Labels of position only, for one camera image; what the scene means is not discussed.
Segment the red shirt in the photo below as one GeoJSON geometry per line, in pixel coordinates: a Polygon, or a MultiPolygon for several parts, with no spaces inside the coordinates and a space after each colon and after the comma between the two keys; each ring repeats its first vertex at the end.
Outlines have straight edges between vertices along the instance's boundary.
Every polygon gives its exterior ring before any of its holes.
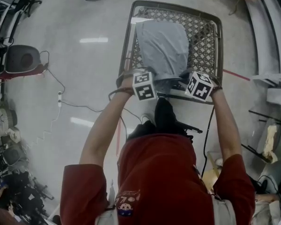
{"type": "MultiPolygon", "coordinates": [[[[128,141],[119,158],[119,224],[214,224],[212,198],[195,164],[193,146],[186,137],[157,134],[128,141]]],[[[237,225],[250,223],[255,194],[241,155],[225,161],[214,191],[231,201],[237,225]]],[[[92,225],[107,206],[100,166],[65,167],[60,203],[63,225],[92,225]]]]}

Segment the white cable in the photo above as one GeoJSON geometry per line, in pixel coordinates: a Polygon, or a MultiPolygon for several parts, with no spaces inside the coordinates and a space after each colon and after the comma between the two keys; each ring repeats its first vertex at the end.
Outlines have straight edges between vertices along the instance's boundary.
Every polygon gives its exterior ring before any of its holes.
{"type": "Polygon", "coordinates": [[[37,145],[37,144],[38,144],[38,140],[44,141],[44,140],[45,140],[45,133],[47,133],[47,134],[51,134],[51,133],[52,133],[52,125],[53,125],[53,122],[55,122],[55,121],[58,120],[59,114],[60,114],[60,110],[61,110],[61,106],[59,107],[59,111],[58,111],[57,118],[51,121],[50,131],[44,130],[44,131],[43,131],[43,138],[42,138],[42,137],[37,137],[37,142],[36,142],[36,143],[35,143],[35,142],[32,142],[32,145],[31,145],[31,146],[29,146],[28,144],[26,144],[26,148],[24,148],[25,150],[27,150],[27,148],[30,148],[30,149],[31,149],[33,145],[37,145]]]}

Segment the printed graphic on shirt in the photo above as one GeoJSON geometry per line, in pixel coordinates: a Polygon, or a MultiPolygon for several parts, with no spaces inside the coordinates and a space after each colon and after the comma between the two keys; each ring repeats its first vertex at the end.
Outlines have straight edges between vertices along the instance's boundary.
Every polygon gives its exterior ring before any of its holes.
{"type": "Polygon", "coordinates": [[[124,217],[133,215],[135,203],[140,199],[140,191],[124,191],[117,195],[116,207],[118,214],[124,217]]]}

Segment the wire mesh basket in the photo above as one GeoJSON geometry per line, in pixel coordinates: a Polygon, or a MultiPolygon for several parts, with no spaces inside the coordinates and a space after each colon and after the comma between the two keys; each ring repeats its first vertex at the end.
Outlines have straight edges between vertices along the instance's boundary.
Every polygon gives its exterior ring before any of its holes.
{"type": "MultiPolygon", "coordinates": [[[[132,4],[119,74],[145,66],[135,30],[136,22],[155,20],[184,26],[189,41],[187,67],[197,72],[215,75],[222,82],[222,23],[219,18],[188,7],[168,3],[138,0],[132,4]]],[[[200,102],[184,95],[178,81],[167,97],[200,102]]]]}

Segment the white floor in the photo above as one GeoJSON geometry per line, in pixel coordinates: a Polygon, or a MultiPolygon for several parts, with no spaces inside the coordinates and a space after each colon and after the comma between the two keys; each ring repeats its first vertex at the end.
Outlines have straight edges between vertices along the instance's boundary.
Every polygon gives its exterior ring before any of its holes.
{"type": "MultiPolygon", "coordinates": [[[[63,99],[76,105],[89,105],[102,109],[108,102],[107,95],[113,91],[118,75],[119,62],[131,4],[135,0],[42,0],[30,18],[18,26],[15,44],[31,45],[39,51],[50,52],[50,70],[65,85],[63,99]],[[108,38],[106,43],[80,43],[83,38],[108,38]]],[[[155,0],[179,4],[198,9],[219,17],[223,25],[224,69],[250,77],[255,74],[256,54],[254,38],[248,20],[244,1],[240,2],[236,14],[228,13],[237,0],[155,0]]],[[[47,54],[42,61],[46,63],[47,54]]],[[[257,118],[248,110],[265,111],[265,88],[236,76],[224,73],[223,87],[227,100],[236,118],[244,144],[252,144],[251,136],[256,130],[257,118]]],[[[30,158],[30,169],[55,196],[51,207],[59,203],[63,168],[76,164],[92,122],[98,117],[85,108],[62,105],[58,120],[58,91],[62,87],[49,74],[19,77],[7,82],[9,103],[18,115],[18,125],[30,158]]],[[[198,169],[201,171],[204,159],[203,144],[212,110],[211,105],[172,100],[179,121],[202,129],[194,134],[198,169]]],[[[126,108],[137,115],[153,111],[153,106],[143,105],[132,98],[126,108]]],[[[138,120],[123,112],[129,129],[134,129],[138,120]]],[[[117,180],[117,154],[115,135],[104,171],[109,182],[117,180]]],[[[124,143],[121,129],[120,144],[124,143]]],[[[219,151],[215,117],[209,131],[207,150],[219,151]]],[[[244,152],[249,173],[252,169],[252,155],[244,152]]]]}

